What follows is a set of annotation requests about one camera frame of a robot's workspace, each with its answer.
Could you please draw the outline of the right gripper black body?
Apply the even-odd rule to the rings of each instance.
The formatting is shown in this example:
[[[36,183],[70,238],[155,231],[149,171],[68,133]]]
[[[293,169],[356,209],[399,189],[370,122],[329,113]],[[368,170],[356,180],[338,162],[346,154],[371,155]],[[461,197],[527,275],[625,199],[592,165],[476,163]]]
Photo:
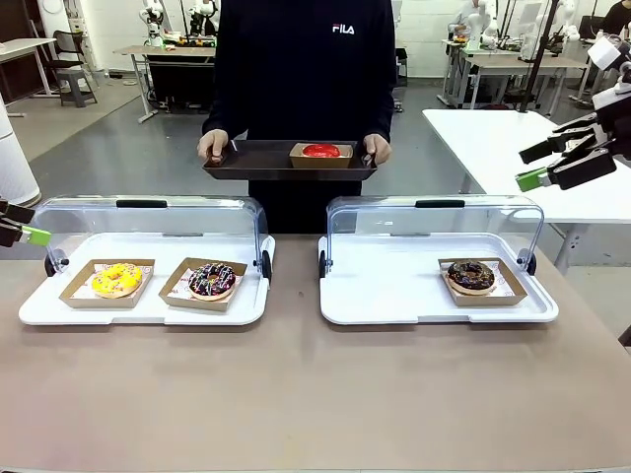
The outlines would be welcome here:
[[[611,156],[630,158],[630,111],[596,112],[598,126],[596,149],[606,149]]]

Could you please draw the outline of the person's left hand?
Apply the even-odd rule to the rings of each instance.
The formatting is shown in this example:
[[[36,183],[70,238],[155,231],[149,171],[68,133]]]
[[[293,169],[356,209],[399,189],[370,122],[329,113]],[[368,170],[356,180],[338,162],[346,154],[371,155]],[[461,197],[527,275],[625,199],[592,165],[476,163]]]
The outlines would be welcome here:
[[[375,166],[386,163],[391,156],[391,146],[389,141],[382,135],[374,133],[364,138],[364,146],[366,149],[366,159]]]

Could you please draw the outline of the person's right hand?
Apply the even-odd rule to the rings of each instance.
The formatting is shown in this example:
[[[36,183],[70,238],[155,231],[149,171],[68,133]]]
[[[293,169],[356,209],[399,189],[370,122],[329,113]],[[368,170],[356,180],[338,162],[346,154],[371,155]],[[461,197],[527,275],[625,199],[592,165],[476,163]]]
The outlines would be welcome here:
[[[224,148],[229,144],[229,135],[223,129],[212,129],[198,141],[197,154],[203,165],[218,165],[222,161]]]

